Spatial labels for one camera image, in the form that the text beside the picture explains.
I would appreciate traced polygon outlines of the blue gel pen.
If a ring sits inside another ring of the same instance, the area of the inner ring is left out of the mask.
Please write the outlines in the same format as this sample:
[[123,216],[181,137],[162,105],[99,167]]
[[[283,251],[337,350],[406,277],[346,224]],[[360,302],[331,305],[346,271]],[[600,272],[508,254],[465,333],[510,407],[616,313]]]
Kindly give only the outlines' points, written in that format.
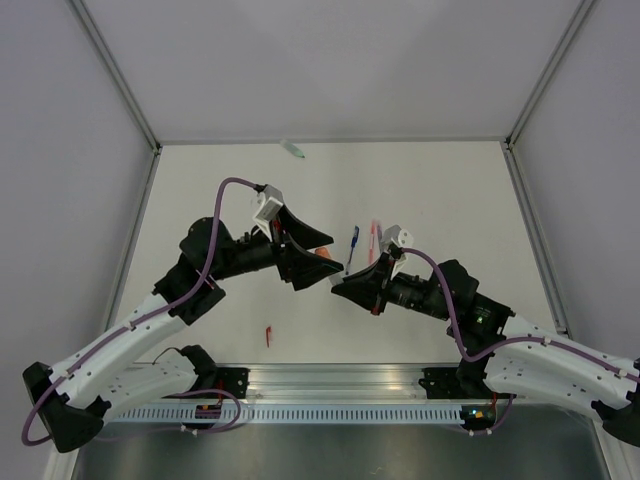
[[360,233],[360,228],[359,228],[358,225],[355,225],[354,229],[353,229],[353,234],[352,234],[352,237],[351,237],[351,241],[350,241],[347,261],[346,261],[346,264],[345,264],[345,270],[344,270],[345,276],[349,275],[349,273],[351,272],[351,267],[352,267],[352,263],[353,263],[353,257],[354,257],[355,249],[357,247],[358,240],[359,240],[359,233]]

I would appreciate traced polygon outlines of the orange highlighter pen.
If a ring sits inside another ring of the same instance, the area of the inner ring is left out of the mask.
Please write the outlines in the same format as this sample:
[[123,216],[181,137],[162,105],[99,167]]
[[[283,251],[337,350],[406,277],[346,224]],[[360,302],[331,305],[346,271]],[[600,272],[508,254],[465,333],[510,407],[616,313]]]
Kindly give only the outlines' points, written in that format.
[[328,280],[329,280],[329,282],[330,282],[332,287],[340,285],[340,284],[342,284],[344,282],[342,275],[339,274],[339,273],[336,273],[336,274],[333,274],[333,275],[329,276]]

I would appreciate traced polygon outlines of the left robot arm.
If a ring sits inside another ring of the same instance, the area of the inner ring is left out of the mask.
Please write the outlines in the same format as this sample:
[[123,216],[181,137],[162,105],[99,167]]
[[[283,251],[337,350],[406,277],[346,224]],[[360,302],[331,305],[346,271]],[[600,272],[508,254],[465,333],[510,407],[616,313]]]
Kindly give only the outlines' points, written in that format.
[[47,440],[68,453],[145,403],[184,392],[219,396],[218,367],[199,345],[179,348],[137,370],[130,366],[222,301],[221,280],[275,267],[281,280],[299,291],[341,272],[341,263],[314,252],[333,241],[285,206],[238,239],[212,217],[194,222],[179,244],[177,264],[127,318],[67,359],[52,366],[36,362],[24,370]]

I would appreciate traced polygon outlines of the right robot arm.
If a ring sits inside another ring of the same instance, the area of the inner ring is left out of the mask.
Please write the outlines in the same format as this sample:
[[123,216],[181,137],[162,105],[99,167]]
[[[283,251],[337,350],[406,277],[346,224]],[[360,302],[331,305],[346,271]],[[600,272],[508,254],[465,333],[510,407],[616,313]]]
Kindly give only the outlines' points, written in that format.
[[397,273],[399,253],[345,277],[333,294],[373,315],[387,305],[448,322],[461,355],[457,388],[472,399],[524,397],[579,413],[606,433],[639,444],[639,363],[586,347],[526,320],[478,291],[456,260],[429,278]]

